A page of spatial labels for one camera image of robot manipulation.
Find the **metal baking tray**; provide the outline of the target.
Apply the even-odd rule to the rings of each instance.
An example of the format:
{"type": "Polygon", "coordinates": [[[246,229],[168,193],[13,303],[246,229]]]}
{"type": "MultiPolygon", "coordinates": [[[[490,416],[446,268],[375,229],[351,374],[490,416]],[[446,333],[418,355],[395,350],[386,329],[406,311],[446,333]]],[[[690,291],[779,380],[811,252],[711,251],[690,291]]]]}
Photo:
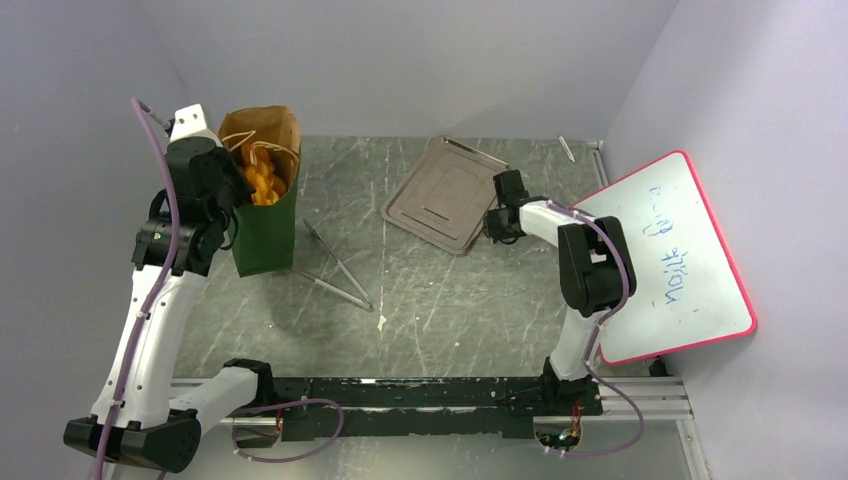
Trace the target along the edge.
{"type": "Polygon", "coordinates": [[[492,155],[441,137],[386,200],[382,217],[453,255],[464,255],[496,204],[493,178],[509,169],[492,155]]]}

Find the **orange fake braided bread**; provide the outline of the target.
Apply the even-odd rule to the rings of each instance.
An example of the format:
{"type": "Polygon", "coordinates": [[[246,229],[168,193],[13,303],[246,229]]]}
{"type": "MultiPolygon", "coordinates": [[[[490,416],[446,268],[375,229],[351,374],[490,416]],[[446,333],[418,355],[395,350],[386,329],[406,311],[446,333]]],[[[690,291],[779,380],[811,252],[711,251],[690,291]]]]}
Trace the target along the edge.
{"type": "Polygon", "coordinates": [[[274,154],[284,151],[284,147],[266,141],[246,142],[240,147],[244,161],[242,170],[254,190],[251,194],[253,205],[274,205],[288,192],[286,166],[289,164],[283,158],[278,163],[274,160],[274,154]]]}

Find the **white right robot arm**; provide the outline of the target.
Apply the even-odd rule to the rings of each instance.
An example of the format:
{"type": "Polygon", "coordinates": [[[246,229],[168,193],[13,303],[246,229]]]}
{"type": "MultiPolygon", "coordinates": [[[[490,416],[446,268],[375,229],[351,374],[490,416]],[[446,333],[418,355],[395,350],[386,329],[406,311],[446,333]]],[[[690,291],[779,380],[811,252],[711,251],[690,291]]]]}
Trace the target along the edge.
{"type": "Polygon", "coordinates": [[[536,237],[557,249],[558,285],[569,312],[540,377],[539,398],[562,414],[598,379],[593,359],[605,325],[633,296],[636,276],[620,220],[531,196],[517,170],[493,177],[496,206],[483,220],[494,244],[536,237]]]}

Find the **green paper bag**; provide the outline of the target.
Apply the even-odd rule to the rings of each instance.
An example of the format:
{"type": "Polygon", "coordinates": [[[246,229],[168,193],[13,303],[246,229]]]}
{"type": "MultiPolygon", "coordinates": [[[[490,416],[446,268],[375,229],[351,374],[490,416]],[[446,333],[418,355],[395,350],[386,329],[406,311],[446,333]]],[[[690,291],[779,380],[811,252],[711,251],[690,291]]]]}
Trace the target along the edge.
{"type": "Polygon", "coordinates": [[[244,175],[240,147],[246,142],[266,141],[285,148],[274,154],[276,163],[286,159],[288,192],[274,205],[255,206],[250,200],[236,209],[238,225],[231,248],[242,277],[288,269],[293,265],[296,204],[301,166],[301,133],[292,110],[283,105],[249,107],[225,115],[218,131],[224,147],[244,175]]]}

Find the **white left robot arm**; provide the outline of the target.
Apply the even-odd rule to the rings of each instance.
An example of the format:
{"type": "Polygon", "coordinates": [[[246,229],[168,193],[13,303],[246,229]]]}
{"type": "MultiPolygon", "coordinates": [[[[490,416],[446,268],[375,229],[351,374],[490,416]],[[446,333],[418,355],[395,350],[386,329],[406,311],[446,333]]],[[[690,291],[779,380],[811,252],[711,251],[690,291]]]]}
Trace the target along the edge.
{"type": "Polygon", "coordinates": [[[166,198],[160,191],[136,235],[133,289],[113,366],[90,414],[67,422],[63,442],[90,456],[103,447],[109,463],[180,473],[213,426],[241,408],[264,415],[278,395],[268,363],[232,359],[202,385],[170,396],[187,316],[208,283],[235,207],[249,193],[232,156],[216,140],[173,141],[164,159],[180,220],[176,258],[164,286],[149,300],[174,232],[160,209],[166,198]]]}

